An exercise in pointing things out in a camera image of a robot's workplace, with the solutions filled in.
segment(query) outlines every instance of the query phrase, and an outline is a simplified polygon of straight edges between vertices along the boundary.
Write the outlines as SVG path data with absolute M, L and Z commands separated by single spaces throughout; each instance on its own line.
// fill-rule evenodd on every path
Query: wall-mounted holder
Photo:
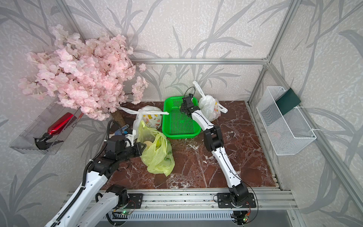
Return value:
M 50 104 L 10 147 L 22 154 L 56 154 L 83 115 L 80 109 L 63 107 L 57 101 L 59 99 Z
M 277 155 L 297 154 L 316 139 L 299 108 L 294 107 L 285 115 L 281 114 L 275 101 L 285 92 L 280 86 L 267 87 L 257 104 L 257 111 Z

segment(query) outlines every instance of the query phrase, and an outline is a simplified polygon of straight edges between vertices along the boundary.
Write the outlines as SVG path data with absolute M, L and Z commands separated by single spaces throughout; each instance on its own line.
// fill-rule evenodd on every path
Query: green folder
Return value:
M 285 115 L 287 112 L 292 110 L 295 106 L 299 105 L 301 100 L 290 88 L 281 97 L 276 100 L 277 107 L 280 109 L 281 114 Z

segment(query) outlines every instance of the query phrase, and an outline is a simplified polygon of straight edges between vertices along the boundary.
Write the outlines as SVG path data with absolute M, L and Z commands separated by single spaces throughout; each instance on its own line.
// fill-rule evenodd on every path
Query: mounting plate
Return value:
M 127 204 L 127 206 L 125 207 L 126 209 L 140 209 L 141 208 L 141 203 L 142 203 L 142 193 L 128 193 L 130 200 L 134 201 L 135 204 L 133 202 L 129 202 Z
M 248 193 L 246 202 L 249 203 L 249 206 L 246 203 L 243 203 L 241 207 L 235 207 L 231 203 L 230 199 L 231 194 L 230 193 L 217 193 L 217 201 L 218 201 L 218 207 L 219 208 L 256 208 L 256 201 L 253 196 L 253 193 Z

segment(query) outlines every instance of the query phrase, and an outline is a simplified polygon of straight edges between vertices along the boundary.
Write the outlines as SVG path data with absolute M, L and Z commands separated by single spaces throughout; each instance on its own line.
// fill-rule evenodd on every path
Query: white plastic bag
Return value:
M 196 81 L 193 81 L 195 89 L 202 95 L 201 99 L 198 102 L 198 106 L 202 111 L 203 115 L 209 120 L 214 121 L 220 115 L 221 112 L 227 113 L 228 110 L 219 104 L 219 101 L 216 98 L 213 98 L 210 95 L 205 95 L 199 84 Z
M 169 114 L 168 112 L 162 112 L 161 109 L 156 106 L 144 106 L 138 111 L 130 110 L 125 107 L 119 107 L 119 109 L 129 114 L 136 114 L 136 120 L 134 120 L 134 124 L 132 126 L 132 128 L 136 130 L 136 136 L 134 139 L 137 139 L 139 135 L 138 130 L 141 120 L 144 120 L 147 127 L 158 129 L 162 124 L 161 114 Z

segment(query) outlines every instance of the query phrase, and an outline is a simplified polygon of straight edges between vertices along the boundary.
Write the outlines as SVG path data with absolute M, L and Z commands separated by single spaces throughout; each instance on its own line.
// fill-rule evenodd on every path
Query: yellow plastic bag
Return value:
M 163 133 L 147 127 L 144 121 L 141 121 L 138 131 L 137 142 L 153 142 L 151 146 L 145 148 L 141 155 L 141 160 L 147 166 L 147 171 L 154 174 L 163 173 L 168 176 L 175 166 L 170 141 L 166 139 Z

